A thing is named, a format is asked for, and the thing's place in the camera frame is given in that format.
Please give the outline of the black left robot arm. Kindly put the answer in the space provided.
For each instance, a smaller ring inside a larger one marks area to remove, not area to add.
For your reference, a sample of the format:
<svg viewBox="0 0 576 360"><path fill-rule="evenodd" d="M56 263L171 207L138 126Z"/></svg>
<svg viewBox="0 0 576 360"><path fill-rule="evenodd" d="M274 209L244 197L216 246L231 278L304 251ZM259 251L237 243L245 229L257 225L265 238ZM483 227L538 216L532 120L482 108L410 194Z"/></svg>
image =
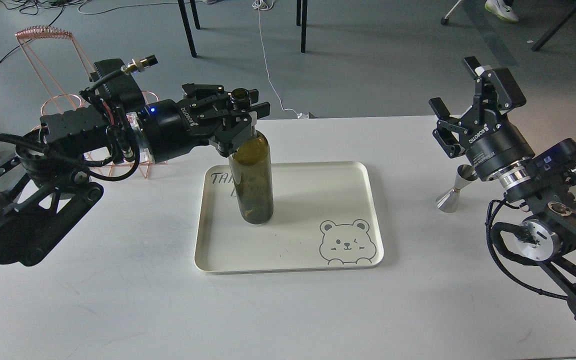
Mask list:
<svg viewBox="0 0 576 360"><path fill-rule="evenodd" d="M155 55L124 63L94 63L80 91L87 107L44 115L24 136L0 133L14 153L0 160L0 265L39 264L102 198L92 178L132 176L148 152L155 163L214 146L230 157L270 114L257 89L183 84L183 98L147 104L134 73L158 63Z"/></svg>

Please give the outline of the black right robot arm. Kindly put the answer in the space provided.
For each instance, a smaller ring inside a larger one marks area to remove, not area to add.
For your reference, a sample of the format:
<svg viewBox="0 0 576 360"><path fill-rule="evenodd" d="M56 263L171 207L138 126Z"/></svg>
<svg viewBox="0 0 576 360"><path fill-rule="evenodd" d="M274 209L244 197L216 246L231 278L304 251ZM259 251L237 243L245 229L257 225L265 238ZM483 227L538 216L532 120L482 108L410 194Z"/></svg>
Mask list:
<svg viewBox="0 0 576 360"><path fill-rule="evenodd" d="M457 180L464 185L479 178L499 180L502 200L487 208L486 243L498 268L516 281L500 262L538 266L564 295L532 285L526 289L567 301L576 320L576 142L571 139L535 155L508 112L526 104L514 76L505 67L482 65L474 56L464 65L474 79L472 105L460 117L451 116L441 98L429 101L436 116L433 136L450 158L467 157Z"/></svg>

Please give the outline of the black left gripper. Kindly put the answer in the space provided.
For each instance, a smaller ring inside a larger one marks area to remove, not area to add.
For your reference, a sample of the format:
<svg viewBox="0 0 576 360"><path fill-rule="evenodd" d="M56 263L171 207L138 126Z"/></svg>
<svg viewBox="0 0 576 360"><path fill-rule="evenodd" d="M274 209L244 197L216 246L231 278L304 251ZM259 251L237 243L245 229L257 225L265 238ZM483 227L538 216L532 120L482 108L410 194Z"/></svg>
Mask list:
<svg viewBox="0 0 576 360"><path fill-rule="evenodd" d="M182 89L182 100L166 99L138 111L144 146L155 163L208 145L222 157L230 157L254 137L258 119L270 114L269 102L256 104L257 89L227 91L222 85L196 83L183 84Z"/></svg>

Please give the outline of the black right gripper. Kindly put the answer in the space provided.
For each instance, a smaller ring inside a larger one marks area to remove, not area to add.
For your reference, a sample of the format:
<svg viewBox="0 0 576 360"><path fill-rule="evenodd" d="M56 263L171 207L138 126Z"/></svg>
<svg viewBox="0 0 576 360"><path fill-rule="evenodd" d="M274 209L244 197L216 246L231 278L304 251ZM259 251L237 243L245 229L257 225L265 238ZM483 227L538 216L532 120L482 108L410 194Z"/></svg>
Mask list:
<svg viewBox="0 0 576 360"><path fill-rule="evenodd" d="M508 118L509 111L527 101L508 68L482 65L473 55L463 62L475 80L473 104L461 118L455 118L441 98L431 98L429 105L438 119L432 134L448 157L465 154L478 178L490 182L502 168L535 156Z"/></svg>

